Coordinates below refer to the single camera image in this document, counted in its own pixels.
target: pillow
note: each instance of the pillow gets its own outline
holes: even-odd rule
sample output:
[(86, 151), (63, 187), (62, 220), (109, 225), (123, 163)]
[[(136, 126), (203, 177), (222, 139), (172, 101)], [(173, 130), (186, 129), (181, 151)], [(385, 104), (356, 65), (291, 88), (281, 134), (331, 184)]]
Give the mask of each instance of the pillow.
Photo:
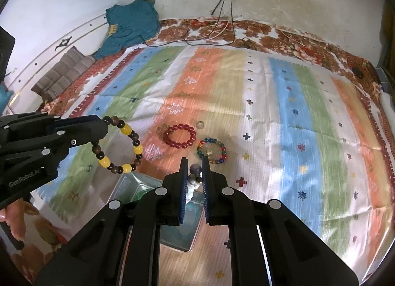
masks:
[(68, 50), (60, 59), (58, 63), (54, 65), (33, 87), (32, 91), (40, 95), (49, 90), (49, 88), (55, 84), (66, 72), (79, 62), (84, 55), (73, 46)]
[(1, 84), (0, 84), (0, 113), (3, 113), (11, 95), (12, 95), (12, 92), (7, 91), (4, 83), (1, 82)]
[(57, 99), (79, 76), (90, 68), (95, 61), (95, 58), (91, 55), (82, 58), (42, 95), (43, 101), (53, 101)]

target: bed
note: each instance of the bed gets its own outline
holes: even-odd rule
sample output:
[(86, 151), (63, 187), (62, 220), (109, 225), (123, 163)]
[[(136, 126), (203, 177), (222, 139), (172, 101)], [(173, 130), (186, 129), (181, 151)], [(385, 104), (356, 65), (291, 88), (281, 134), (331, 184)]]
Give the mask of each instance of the bed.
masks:
[[(199, 162), (196, 146), (171, 148), (163, 132), (203, 121), (197, 142), (217, 138), (228, 151), (211, 169), (250, 199), (280, 199), (362, 282), (394, 240), (394, 137), (373, 66), (317, 36), (256, 21), (235, 22), (235, 38), (232, 24), (221, 21), (220, 37), (192, 42), (214, 24), (161, 21), (149, 46), (98, 60), (44, 110), (64, 118), (119, 116), (144, 146), (137, 171), (158, 179), (178, 171), (183, 156)], [(191, 45), (163, 45), (180, 37)], [(119, 164), (133, 156), (116, 129), (100, 145)], [(71, 149), (58, 178), (33, 192), (66, 239), (107, 203), (119, 180), (90, 148)], [(161, 245), (160, 284), (230, 285), (228, 239), (227, 227), (203, 219), (191, 251)]]

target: red cross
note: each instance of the red cross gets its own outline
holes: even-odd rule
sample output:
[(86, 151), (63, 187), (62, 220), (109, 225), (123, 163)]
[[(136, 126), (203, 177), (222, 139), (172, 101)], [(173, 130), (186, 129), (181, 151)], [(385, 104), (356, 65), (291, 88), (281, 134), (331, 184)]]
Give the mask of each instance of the red cross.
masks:
[(245, 181), (243, 177), (240, 177), (240, 179), (236, 180), (236, 183), (239, 187), (243, 187), (243, 185), (247, 184), (247, 181)]

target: human hand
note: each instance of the human hand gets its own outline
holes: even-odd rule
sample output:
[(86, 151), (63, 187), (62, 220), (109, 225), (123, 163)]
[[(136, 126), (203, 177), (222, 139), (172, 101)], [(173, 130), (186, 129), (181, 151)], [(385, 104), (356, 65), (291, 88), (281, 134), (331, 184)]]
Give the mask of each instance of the human hand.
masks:
[(18, 199), (0, 210), (0, 222), (6, 222), (16, 240), (24, 241), (26, 226), (24, 223), (24, 202)]

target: gray cushion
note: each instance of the gray cushion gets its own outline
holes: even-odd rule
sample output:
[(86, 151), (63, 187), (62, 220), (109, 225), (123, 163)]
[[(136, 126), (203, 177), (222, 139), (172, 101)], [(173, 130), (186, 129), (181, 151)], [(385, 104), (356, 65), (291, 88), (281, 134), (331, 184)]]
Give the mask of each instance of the gray cushion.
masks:
[(73, 46), (62, 56), (60, 61), (32, 87), (32, 91), (43, 96), (55, 82), (65, 75), (66, 72), (75, 66), (83, 57), (84, 55)]
[(82, 58), (44, 93), (42, 96), (43, 100), (53, 101), (58, 98), (80, 75), (92, 66), (95, 61), (95, 58), (91, 55)]

